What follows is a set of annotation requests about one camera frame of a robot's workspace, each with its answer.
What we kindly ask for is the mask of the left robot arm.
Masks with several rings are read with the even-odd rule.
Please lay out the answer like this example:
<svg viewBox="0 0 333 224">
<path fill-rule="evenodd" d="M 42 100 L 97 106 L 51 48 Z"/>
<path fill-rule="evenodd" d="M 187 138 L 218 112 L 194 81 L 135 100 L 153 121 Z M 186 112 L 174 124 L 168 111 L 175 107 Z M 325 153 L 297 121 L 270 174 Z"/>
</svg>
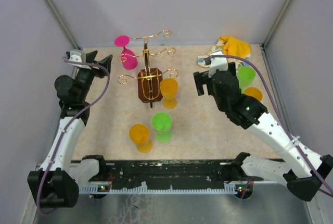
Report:
<svg viewBox="0 0 333 224">
<path fill-rule="evenodd" d="M 54 88 L 61 109 L 58 130 L 45 160 L 31 171 L 27 182 L 41 214 L 57 208 L 71 208 L 79 199 L 79 190 L 91 179 L 107 177 L 108 167 L 102 155 L 87 155 L 70 171 L 72 156 L 80 135 L 85 129 L 90 108 L 102 97 L 88 103 L 86 97 L 95 78 L 110 81 L 113 55 L 96 61 L 98 51 L 84 53 L 74 49 L 66 53 L 64 61 L 77 68 L 74 77 L 61 75 Z"/>
</svg>

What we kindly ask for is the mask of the pink wine glass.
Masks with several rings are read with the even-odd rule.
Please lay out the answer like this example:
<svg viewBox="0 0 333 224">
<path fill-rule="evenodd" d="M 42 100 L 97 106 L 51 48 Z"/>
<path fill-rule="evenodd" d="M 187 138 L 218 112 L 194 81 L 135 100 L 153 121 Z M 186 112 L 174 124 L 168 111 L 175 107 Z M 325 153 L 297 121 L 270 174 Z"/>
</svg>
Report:
<svg viewBox="0 0 333 224">
<path fill-rule="evenodd" d="M 138 65 L 138 60 L 136 58 L 136 55 L 126 46 L 129 44 L 130 38 L 126 35 L 118 36 L 114 40 L 114 44 L 117 47 L 123 47 L 123 50 L 120 54 L 120 61 L 123 65 L 123 68 L 126 70 L 133 70 Z"/>
</svg>

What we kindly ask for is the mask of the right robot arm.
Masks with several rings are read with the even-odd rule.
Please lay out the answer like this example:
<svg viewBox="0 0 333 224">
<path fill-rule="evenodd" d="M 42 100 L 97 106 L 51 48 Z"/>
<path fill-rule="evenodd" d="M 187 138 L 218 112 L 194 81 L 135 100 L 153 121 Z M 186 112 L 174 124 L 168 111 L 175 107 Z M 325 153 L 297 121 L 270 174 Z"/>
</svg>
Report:
<svg viewBox="0 0 333 224">
<path fill-rule="evenodd" d="M 193 76 L 198 95 L 204 95 L 206 87 L 219 111 L 283 159 L 278 162 L 242 152 L 234 159 L 228 173 L 238 180 L 258 177 L 277 182 L 298 199 L 311 201 L 332 170 L 332 156 L 322 156 L 303 145 L 297 137 L 289 137 L 260 101 L 243 94 L 234 63 L 227 69 L 216 69 L 213 74 L 205 71 L 195 72 Z"/>
</svg>

